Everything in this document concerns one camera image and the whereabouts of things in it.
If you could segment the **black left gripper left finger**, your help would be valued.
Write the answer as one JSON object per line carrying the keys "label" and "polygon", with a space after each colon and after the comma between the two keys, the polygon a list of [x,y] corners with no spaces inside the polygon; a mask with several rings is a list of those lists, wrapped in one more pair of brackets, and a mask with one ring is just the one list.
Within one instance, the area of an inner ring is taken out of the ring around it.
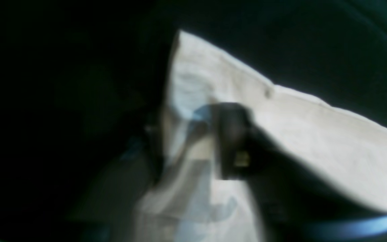
{"label": "black left gripper left finger", "polygon": [[67,242],[131,242],[135,207],[163,174],[160,109],[128,123],[133,134],[82,191],[69,213]]}

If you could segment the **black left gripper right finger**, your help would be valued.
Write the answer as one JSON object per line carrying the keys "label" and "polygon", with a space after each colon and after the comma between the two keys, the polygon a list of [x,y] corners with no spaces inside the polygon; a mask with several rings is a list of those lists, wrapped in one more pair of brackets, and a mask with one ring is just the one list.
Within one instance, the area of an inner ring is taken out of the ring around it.
{"label": "black left gripper right finger", "polygon": [[216,138],[220,178],[246,183],[268,242],[387,242],[387,212],[330,187],[278,147],[244,106],[205,105],[195,117]]}

